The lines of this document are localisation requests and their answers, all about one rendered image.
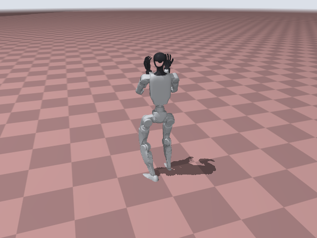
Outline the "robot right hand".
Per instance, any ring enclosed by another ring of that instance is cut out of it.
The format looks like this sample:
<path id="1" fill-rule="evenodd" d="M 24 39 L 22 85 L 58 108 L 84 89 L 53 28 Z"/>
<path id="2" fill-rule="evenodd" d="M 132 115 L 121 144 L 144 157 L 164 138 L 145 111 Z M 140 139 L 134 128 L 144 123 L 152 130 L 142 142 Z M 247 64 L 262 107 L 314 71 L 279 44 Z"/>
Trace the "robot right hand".
<path id="1" fill-rule="evenodd" d="M 165 69 L 168 69 L 168 70 L 169 70 L 168 72 L 170 73 L 170 68 L 169 68 L 169 67 L 170 67 L 171 64 L 172 64 L 173 59 L 172 59 L 172 61 L 171 61 L 171 55 L 168 55 L 168 54 L 166 55 L 166 54 L 165 54 L 165 56 L 166 56 L 167 60 L 165 61 L 165 64 L 164 64 L 164 66 L 165 66 L 164 70 L 165 70 Z M 170 56 L 170 57 L 169 57 L 169 56 Z"/>

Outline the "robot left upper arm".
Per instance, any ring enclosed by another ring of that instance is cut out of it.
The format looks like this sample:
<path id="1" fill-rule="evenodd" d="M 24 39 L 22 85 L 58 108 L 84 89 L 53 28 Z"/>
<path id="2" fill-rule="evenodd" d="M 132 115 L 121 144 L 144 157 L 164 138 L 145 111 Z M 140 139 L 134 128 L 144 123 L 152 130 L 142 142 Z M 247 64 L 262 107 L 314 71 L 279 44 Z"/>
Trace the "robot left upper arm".
<path id="1" fill-rule="evenodd" d="M 142 74 L 140 77 L 140 81 L 138 83 L 137 89 L 136 89 L 136 93 L 142 95 L 142 93 L 144 92 L 144 87 L 146 84 L 148 84 L 150 80 L 150 74 Z"/>

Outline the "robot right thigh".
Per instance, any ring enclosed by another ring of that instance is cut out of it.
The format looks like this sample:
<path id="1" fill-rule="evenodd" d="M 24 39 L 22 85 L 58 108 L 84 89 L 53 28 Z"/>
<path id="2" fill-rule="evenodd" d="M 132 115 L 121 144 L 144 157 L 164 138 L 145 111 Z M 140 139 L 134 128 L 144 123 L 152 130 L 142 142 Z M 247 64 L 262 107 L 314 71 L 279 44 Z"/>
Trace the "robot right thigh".
<path id="1" fill-rule="evenodd" d="M 171 132 L 172 125 L 174 124 L 175 120 L 174 120 L 174 116 L 172 113 L 167 113 L 166 118 L 167 118 L 166 122 L 163 122 L 162 144 L 164 146 L 169 146 L 170 145 L 170 141 L 169 141 L 170 132 Z"/>

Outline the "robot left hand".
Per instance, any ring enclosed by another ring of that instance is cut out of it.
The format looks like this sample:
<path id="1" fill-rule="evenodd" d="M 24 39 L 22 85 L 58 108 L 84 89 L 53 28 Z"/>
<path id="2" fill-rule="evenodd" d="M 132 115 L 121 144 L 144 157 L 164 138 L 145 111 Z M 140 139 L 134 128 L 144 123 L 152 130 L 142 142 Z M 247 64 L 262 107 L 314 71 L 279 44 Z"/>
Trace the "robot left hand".
<path id="1" fill-rule="evenodd" d="M 150 68 L 151 68 L 150 60 L 151 60 L 151 59 L 152 59 L 152 58 L 150 58 L 150 56 L 145 57 L 144 67 L 145 67 L 145 69 L 147 70 L 147 71 L 146 71 L 146 74 L 149 74 L 149 72 L 152 72 L 152 71 L 150 70 Z"/>

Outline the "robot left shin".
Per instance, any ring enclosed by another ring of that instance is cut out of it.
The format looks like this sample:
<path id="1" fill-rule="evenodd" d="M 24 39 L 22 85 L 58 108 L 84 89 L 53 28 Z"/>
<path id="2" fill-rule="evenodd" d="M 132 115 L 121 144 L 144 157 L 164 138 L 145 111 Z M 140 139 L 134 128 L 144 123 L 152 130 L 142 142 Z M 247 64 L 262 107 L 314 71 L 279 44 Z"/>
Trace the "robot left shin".
<path id="1" fill-rule="evenodd" d="M 150 172 L 151 176 L 154 176 L 155 170 L 153 167 L 153 156 L 151 151 L 147 151 L 147 148 L 144 144 L 141 145 L 140 147 L 141 155 L 143 157 L 143 160 L 145 164 L 147 165 L 147 168 Z M 156 175 L 156 174 L 155 174 Z"/>

